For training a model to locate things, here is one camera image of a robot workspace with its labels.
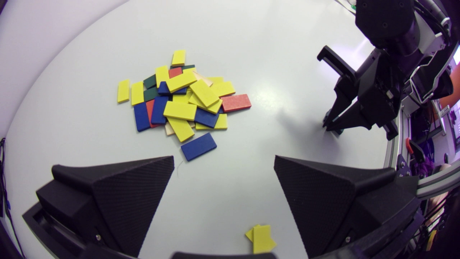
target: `pile of blocks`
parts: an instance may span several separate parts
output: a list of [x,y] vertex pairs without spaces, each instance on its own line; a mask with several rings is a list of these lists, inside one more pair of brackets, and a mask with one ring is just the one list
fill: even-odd
[[[130,81],[118,84],[118,103],[129,100]],[[185,65],[185,50],[177,50],[172,64],[158,67],[155,74],[131,85],[139,132],[164,125],[166,135],[185,142],[195,130],[226,130],[227,113],[248,109],[247,94],[233,95],[235,89],[223,77],[204,77],[195,65]],[[187,161],[217,147],[210,133],[181,146]]]

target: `cable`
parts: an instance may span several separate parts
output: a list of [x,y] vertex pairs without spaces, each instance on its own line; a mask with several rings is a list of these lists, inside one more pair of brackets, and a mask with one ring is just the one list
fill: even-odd
[[8,201],[8,193],[6,192],[6,179],[5,179],[5,174],[4,174],[4,166],[5,166],[5,138],[2,138],[0,141],[0,153],[1,153],[1,160],[0,160],[0,187],[1,191],[3,193],[3,198],[5,199],[5,215],[8,217],[11,223],[11,228],[13,229],[14,237],[16,238],[17,245],[19,246],[19,250],[21,250],[21,255],[23,256],[24,259],[27,259],[26,256],[24,255],[23,248],[21,246],[21,243],[19,243],[19,239],[17,238],[16,235],[16,229],[14,228],[13,224],[13,219],[11,217],[10,213],[10,203]]

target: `green block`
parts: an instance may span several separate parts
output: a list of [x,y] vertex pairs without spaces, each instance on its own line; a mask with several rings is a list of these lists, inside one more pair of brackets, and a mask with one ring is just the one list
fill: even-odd
[[144,101],[150,101],[155,99],[158,96],[158,89],[156,87],[147,89],[144,91]]
[[147,88],[147,89],[150,89],[154,86],[156,86],[156,75],[153,75],[147,79],[144,80],[144,86]]
[[182,68],[182,70],[184,70],[184,69],[195,67],[195,65],[170,66],[169,69],[178,68],[178,67],[180,67],[180,68]]

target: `black 3d-printed part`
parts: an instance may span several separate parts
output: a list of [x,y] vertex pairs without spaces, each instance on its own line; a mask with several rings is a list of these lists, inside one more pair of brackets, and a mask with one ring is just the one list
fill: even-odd
[[325,252],[357,195],[395,176],[391,168],[365,170],[280,156],[275,171],[309,257]]
[[137,257],[173,170],[169,156],[80,168],[55,165],[52,173],[92,194],[122,252]]

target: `table surface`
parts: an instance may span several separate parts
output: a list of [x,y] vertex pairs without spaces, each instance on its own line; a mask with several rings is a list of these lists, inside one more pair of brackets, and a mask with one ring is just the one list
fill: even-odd
[[[51,257],[21,215],[52,180],[52,165],[173,155],[175,170],[139,257],[250,253],[244,233],[270,224],[279,258],[306,258],[275,155],[381,168],[388,143],[376,126],[340,137],[322,128],[339,77],[316,59],[324,45],[355,69],[373,49],[334,1],[131,0],[98,20],[43,71],[7,135],[6,182],[26,256]],[[202,75],[232,81],[253,105],[229,114],[228,130],[211,133],[217,149],[191,162],[163,127],[138,133],[130,103],[115,101],[119,81],[147,78],[177,49]]]

